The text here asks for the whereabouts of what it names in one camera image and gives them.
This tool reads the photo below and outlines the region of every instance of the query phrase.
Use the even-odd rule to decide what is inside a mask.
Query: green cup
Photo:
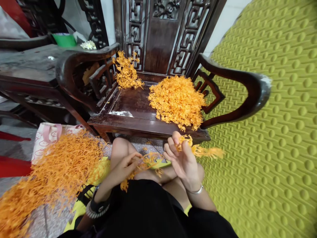
[[[74,47],[77,44],[74,36],[68,33],[55,33],[53,37],[60,47]]]

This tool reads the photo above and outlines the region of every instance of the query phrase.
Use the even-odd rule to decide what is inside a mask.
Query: green textured mat
[[[205,187],[240,237],[315,237],[317,233],[317,1],[253,0],[214,50],[228,68],[273,79],[266,106],[251,118],[211,127],[225,159],[202,159]],[[225,100],[211,116],[247,97],[220,77]]]

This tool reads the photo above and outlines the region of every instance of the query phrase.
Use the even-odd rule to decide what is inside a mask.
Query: black clothing
[[[188,216],[178,201],[152,180],[130,180],[128,192],[116,186],[109,210],[85,234],[71,230],[66,237],[238,237],[218,212],[191,208]]]

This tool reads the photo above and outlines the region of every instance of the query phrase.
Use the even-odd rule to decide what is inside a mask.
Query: wrist
[[[114,185],[112,184],[110,179],[105,179],[100,185],[99,189],[95,194],[94,201],[96,203],[100,203],[103,201],[106,201],[111,193],[111,190],[113,189]]]
[[[201,188],[201,181],[199,178],[183,179],[182,183],[185,189],[189,192],[197,192]]]

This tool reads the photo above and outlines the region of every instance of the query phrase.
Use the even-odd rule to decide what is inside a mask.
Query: orange dried flowers
[[[134,176],[142,171],[148,170],[152,168],[153,166],[157,165],[158,162],[156,161],[157,159],[164,159],[163,155],[157,152],[150,152],[146,155],[143,156],[143,162],[127,177],[123,182],[120,184],[120,188],[122,191],[127,192],[128,187],[129,187],[129,182],[128,180],[133,180]],[[156,174],[161,177],[162,175],[162,170],[161,169],[156,169]]]
[[[61,136],[44,149],[43,157],[29,177],[4,193],[0,199],[0,237],[25,237],[32,222],[31,213],[41,205],[51,208],[70,205],[88,178],[98,179],[96,170],[104,145],[86,130]]]
[[[197,157],[207,156],[211,159],[223,159],[224,151],[221,148],[204,148],[199,145],[193,145],[193,139],[191,136],[184,135],[179,139],[179,145],[176,147],[178,151],[182,151],[182,142],[187,141],[192,149],[192,152]]]
[[[148,99],[157,110],[156,118],[167,123],[174,122],[185,131],[192,125],[196,131],[202,123],[201,107],[206,106],[204,95],[195,90],[190,78],[167,77],[150,87]]]
[[[136,57],[136,52],[133,53],[133,57],[126,58],[123,51],[118,51],[119,57],[112,58],[112,62],[116,65],[120,73],[117,73],[116,80],[119,84],[119,89],[126,89],[134,87],[142,87],[144,83],[138,78],[134,63],[140,62],[139,58]]]

